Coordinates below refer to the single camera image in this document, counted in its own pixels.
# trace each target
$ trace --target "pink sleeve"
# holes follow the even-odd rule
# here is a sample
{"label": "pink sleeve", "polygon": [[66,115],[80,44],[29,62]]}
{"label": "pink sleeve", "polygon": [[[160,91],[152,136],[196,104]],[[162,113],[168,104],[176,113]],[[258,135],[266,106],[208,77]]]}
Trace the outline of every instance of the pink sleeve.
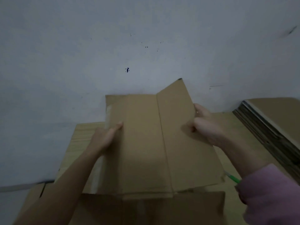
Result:
{"label": "pink sleeve", "polygon": [[269,164],[236,186],[248,224],[300,224],[300,186]]}

